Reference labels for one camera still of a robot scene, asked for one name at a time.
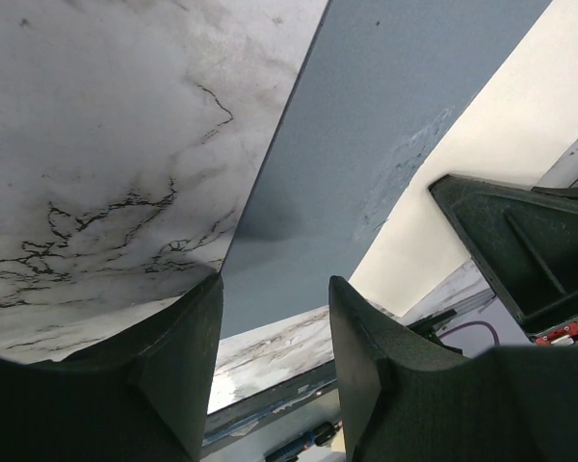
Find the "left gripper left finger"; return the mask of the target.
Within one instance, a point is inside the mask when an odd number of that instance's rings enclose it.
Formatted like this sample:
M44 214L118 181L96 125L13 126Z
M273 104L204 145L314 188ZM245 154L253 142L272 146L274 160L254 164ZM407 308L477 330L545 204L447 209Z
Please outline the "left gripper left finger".
M0 461L196 461L223 281L60 362L0 358Z

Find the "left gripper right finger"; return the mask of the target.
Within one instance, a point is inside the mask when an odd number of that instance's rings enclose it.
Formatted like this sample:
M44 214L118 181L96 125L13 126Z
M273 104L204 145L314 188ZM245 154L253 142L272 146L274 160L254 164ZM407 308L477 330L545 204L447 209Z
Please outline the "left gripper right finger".
M498 346L469 359L328 285L351 461L578 461L578 346Z

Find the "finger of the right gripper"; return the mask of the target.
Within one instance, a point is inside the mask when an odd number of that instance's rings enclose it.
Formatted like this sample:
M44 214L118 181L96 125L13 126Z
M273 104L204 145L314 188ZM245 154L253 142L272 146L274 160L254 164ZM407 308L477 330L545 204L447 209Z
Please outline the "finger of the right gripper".
M429 192L524 331L578 320L578 188L522 190L445 175Z

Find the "tan letter paper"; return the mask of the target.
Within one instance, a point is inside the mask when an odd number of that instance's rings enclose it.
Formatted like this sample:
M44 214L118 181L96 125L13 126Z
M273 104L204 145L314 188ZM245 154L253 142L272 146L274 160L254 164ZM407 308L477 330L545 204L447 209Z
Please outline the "tan letter paper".
M434 200L453 183L528 190L578 178L578 1L554 1L411 177L351 276L403 315L470 255Z

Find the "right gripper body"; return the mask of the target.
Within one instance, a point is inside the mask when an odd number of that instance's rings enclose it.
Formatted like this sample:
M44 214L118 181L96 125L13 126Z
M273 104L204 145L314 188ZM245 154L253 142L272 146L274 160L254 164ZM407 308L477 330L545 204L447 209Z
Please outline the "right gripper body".
M541 347L567 347L578 343L578 321L572 321L536 336L532 342Z

